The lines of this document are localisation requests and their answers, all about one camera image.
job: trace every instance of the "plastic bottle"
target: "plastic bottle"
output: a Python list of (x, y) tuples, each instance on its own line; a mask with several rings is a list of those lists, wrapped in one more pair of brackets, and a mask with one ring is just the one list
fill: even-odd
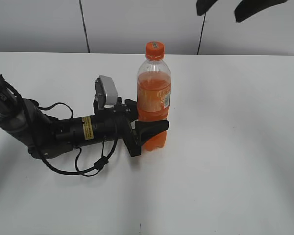
[[(170, 104), (171, 73), (163, 61), (165, 47), (161, 42), (146, 44), (146, 60), (137, 73), (137, 109), (139, 121), (166, 120)], [(147, 151), (162, 148), (167, 132), (144, 144)]]

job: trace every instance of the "black cable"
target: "black cable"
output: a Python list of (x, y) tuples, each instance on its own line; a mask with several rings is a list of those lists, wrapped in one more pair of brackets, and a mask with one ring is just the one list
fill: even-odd
[[(116, 147), (117, 147), (117, 143), (118, 143), (118, 127), (117, 127), (117, 124), (115, 122), (115, 120), (113, 120), (114, 122), (114, 140), (113, 140), (113, 146), (109, 152), (109, 154), (107, 156), (104, 156), (103, 154), (103, 150), (104, 150), (104, 140), (102, 141), (102, 151), (101, 151), (101, 158), (96, 161), (94, 163), (94, 166), (96, 167), (96, 169), (98, 170), (98, 172), (96, 172), (95, 174), (92, 174), (92, 175), (86, 175), (86, 174), (83, 174), (81, 173), (82, 176), (85, 176), (85, 177), (91, 177), (91, 176), (95, 176), (97, 175), (99, 172), (101, 172), (101, 170), (103, 169), (104, 165), (106, 165), (108, 162), (109, 162), (109, 158), (112, 156), (112, 154), (114, 153)], [(77, 162), (78, 162), (78, 158), (80, 156), (80, 154), (82, 153), (82, 149), (80, 147), (77, 147), (80, 151), (79, 151), (79, 154), (77, 155), (77, 157), (75, 158), (75, 169), (77, 172), (81, 172), (78, 168), (78, 165), (77, 165)]]
[(24, 114), (25, 114), (25, 118), (26, 118), (26, 121), (27, 121), (27, 124), (28, 124), (28, 127), (29, 127), (29, 130), (30, 130), (30, 133), (31, 133), (31, 136), (32, 136), (32, 139), (33, 139), (33, 143), (34, 143), (34, 147), (36, 148), (41, 160), (44, 162), (44, 164), (52, 171), (58, 173), (58, 174), (62, 174), (62, 175), (80, 175), (81, 173), (85, 174), (85, 173), (88, 173), (88, 172), (91, 172), (93, 170), (96, 169), (95, 166), (87, 169), (87, 170), (83, 170), (83, 171), (80, 171), (80, 172), (71, 172), (71, 171), (62, 171), (62, 170), (59, 170), (57, 168), (55, 168), (54, 166), (52, 166), (46, 159), (46, 157), (43, 155), (43, 153), (41, 152), (39, 146), (38, 146), (38, 142), (37, 142), (37, 139), (36, 139), (36, 132), (34, 130), (34, 127), (33, 127), (33, 124), (32, 124), (32, 121), (30, 119), (30, 115), (29, 115), (29, 112), (28, 112), (28, 109), (27, 109), (27, 106), (22, 98), (22, 96), (18, 93), (18, 91), (12, 87), (9, 83), (5, 82), (5, 85), (6, 87), (15, 95), (15, 97), (17, 98), (18, 102), (20, 103), (21, 107), (23, 108), (23, 111), (24, 111)]
[(52, 104), (52, 105), (49, 106), (49, 107), (38, 107), (38, 108), (39, 108), (40, 110), (48, 111), (48, 110), (50, 110), (50, 109), (53, 109), (55, 106), (57, 106), (57, 105), (59, 105), (59, 104), (62, 104), (62, 105), (65, 105), (65, 106), (68, 107), (68, 109), (69, 109), (70, 112), (71, 112), (71, 117), (70, 117), (70, 119), (73, 119), (73, 117), (74, 117), (74, 112), (73, 112), (73, 110), (69, 107), (69, 105), (67, 105), (67, 104), (65, 104), (65, 103), (62, 103), (62, 102), (57, 102), (57, 103), (55, 103), (55, 104)]
[(97, 175), (99, 172), (101, 172), (101, 170), (102, 170), (103, 168), (100, 169), (100, 170), (98, 170), (95, 174), (92, 174), (92, 175), (85, 175), (85, 174), (83, 174), (83, 173), (79, 170), (79, 168), (78, 168), (78, 166), (77, 166), (77, 161), (78, 161), (78, 158), (79, 158), (80, 154), (82, 153), (82, 149), (81, 149), (80, 147), (77, 147), (77, 148), (79, 149), (79, 153), (78, 153), (77, 157), (75, 158), (75, 169), (76, 169), (76, 171), (77, 171), (77, 172), (80, 172), (80, 174), (81, 174), (82, 176), (85, 176), (85, 177), (95, 176), (95, 175)]
[(200, 45), (201, 45), (201, 40), (202, 40), (202, 33), (203, 33), (203, 31), (204, 31), (204, 26), (205, 26), (205, 21), (206, 21), (206, 15), (207, 15), (207, 13), (205, 13), (205, 15), (204, 15), (204, 20), (202, 21), (201, 33), (200, 33), (200, 40), (199, 40), (199, 44), (198, 44), (197, 55), (199, 55), (199, 50), (200, 50)]

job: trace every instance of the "cable connector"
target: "cable connector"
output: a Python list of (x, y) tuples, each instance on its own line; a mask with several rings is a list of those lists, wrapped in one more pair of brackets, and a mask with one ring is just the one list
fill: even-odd
[(106, 156), (102, 156), (99, 160), (94, 163), (96, 170), (102, 170), (103, 167), (109, 162), (109, 159)]

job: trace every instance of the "orange bottle cap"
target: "orange bottle cap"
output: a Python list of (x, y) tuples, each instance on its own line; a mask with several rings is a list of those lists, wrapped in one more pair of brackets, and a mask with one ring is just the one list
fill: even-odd
[(146, 58), (149, 60), (161, 60), (165, 57), (165, 45), (161, 42), (149, 42), (146, 44)]

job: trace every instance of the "bottle label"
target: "bottle label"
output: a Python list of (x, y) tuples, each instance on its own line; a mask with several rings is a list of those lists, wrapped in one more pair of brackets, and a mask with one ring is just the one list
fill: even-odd
[(146, 112), (157, 112), (170, 105), (170, 88), (168, 85), (162, 90), (146, 90), (140, 86), (137, 89), (137, 106)]
[(92, 140), (94, 138), (94, 133), (90, 116), (82, 117), (82, 123), (85, 140)]

